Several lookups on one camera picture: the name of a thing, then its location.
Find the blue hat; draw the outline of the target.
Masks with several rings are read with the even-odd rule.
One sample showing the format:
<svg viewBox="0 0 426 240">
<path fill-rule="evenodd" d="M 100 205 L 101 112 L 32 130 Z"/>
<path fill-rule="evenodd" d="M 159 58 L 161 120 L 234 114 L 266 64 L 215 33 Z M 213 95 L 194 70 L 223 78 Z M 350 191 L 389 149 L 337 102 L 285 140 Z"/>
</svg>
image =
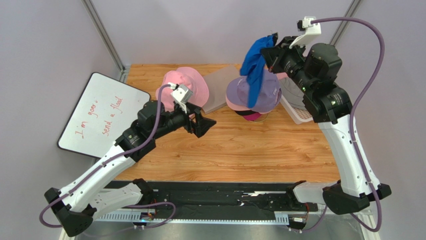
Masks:
<svg viewBox="0 0 426 240">
<path fill-rule="evenodd" d="M 274 47 L 277 39 L 277 32 L 257 39 L 244 57 L 239 73 L 241 76 L 246 77 L 246 81 L 249 85 L 247 100 L 247 106 L 249 108 L 255 106 L 263 82 L 263 71 L 266 61 L 261 54 L 261 50 Z"/>
</svg>

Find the lavender baseball cap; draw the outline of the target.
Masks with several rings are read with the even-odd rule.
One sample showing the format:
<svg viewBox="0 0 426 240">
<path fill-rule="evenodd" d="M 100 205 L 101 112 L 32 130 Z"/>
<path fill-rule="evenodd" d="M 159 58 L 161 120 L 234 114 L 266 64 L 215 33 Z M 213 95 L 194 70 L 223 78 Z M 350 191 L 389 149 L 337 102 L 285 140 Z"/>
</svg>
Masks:
<svg viewBox="0 0 426 240">
<path fill-rule="evenodd" d="M 249 108 L 248 103 L 249 84 L 246 76 L 240 76 L 232 80 L 226 89 L 226 96 L 236 105 Z M 257 102 L 254 107 L 249 108 L 251 111 L 260 114 L 271 112 L 279 103 L 282 96 L 282 90 L 278 78 L 274 73 L 268 70 L 263 71 L 263 81 Z"/>
</svg>

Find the magenta baseball cap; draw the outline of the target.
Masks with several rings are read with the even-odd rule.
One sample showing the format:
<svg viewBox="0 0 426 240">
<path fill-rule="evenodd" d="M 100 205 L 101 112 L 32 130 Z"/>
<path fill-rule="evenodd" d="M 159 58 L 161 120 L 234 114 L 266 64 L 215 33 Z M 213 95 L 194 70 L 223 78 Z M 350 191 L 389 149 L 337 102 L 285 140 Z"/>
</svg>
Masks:
<svg viewBox="0 0 426 240">
<path fill-rule="evenodd" d="M 251 121 L 251 122 L 255 122 L 257 119 L 259 119 L 260 117 L 262 117 L 263 115 L 261 113 L 258 112 L 250 112 L 249 114 L 245 113 L 242 117 L 247 120 L 247 121 Z"/>
</svg>

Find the pink bucket hat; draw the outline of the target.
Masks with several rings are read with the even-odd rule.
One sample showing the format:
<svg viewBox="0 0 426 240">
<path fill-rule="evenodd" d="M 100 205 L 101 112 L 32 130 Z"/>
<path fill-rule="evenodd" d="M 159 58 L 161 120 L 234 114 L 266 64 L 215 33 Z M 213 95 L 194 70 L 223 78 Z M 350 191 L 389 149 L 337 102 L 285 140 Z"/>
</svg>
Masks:
<svg viewBox="0 0 426 240">
<path fill-rule="evenodd" d="M 209 88 L 203 76 L 192 67 L 179 67 L 176 70 L 167 72 L 163 77 L 161 86 L 173 83 L 177 85 L 185 85 L 192 92 L 193 95 L 189 98 L 189 103 L 198 107 L 203 107 L 210 96 Z M 161 92 L 161 102 L 165 110 L 168 112 L 174 111 L 174 100 L 172 98 L 172 89 L 169 87 L 164 88 Z"/>
</svg>

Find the pink baseball cap white logo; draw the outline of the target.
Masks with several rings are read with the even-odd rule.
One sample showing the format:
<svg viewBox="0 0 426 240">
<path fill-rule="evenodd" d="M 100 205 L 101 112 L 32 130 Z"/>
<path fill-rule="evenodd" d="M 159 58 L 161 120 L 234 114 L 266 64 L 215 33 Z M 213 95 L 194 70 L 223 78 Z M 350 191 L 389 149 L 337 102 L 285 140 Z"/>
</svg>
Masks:
<svg viewBox="0 0 426 240">
<path fill-rule="evenodd" d="M 225 100 L 226 100 L 226 104 L 227 104 L 227 106 L 228 106 L 230 109 L 234 110 L 234 111 L 239 111 L 239 112 L 241 112 L 241 111 L 250 111 L 250 110 L 251 110 L 251 109 L 247 108 L 246 106 L 238 105 L 238 104 L 234 104 L 234 103 L 232 103 L 232 102 L 228 99 L 228 97 L 227 97 L 227 96 L 225 97 Z"/>
</svg>

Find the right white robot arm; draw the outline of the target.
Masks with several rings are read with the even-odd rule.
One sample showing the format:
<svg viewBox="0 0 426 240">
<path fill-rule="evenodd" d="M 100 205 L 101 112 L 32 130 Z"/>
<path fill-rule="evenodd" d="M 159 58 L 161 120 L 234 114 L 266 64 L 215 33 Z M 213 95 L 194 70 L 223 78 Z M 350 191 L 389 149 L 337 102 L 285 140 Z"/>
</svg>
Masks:
<svg viewBox="0 0 426 240">
<path fill-rule="evenodd" d="M 271 73 L 285 73 L 303 93 L 303 104 L 324 134 L 340 179 L 332 183 L 299 181 L 290 195 L 299 203 L 327 206 L 336 215 L 354 214 L 391 195 L 391 187 L 378 180 L 367 160 L 351 115 L 348 93 L 335 80 L 342 66 L 337 49 L 316 43 L 304 56 L 305 47 L 287 36 L 260 52 Z"/>
</svg>

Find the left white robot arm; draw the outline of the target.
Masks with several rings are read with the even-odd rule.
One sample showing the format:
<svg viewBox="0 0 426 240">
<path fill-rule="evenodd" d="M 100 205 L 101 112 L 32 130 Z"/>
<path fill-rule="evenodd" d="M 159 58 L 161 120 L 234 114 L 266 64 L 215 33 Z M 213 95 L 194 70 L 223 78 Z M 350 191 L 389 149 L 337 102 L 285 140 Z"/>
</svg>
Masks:
<svg viewBox="0 0 426 240">
<path fill-rule="evenodd" d="M 166 111 L 160 101 L 148 101 L 95 165 L 67 186 L 44 193 L 47 208 L 69 237 L 84 233 L 94 220 L 115 210 L 150 208 L 153 190 L 141 178 L 107 193 L 103 188 L 154 150 L 157 139 L 180 128 L 200 138 L 215 124 L 192 103 L 175 104 L 173 111 Z"/>
</svg>

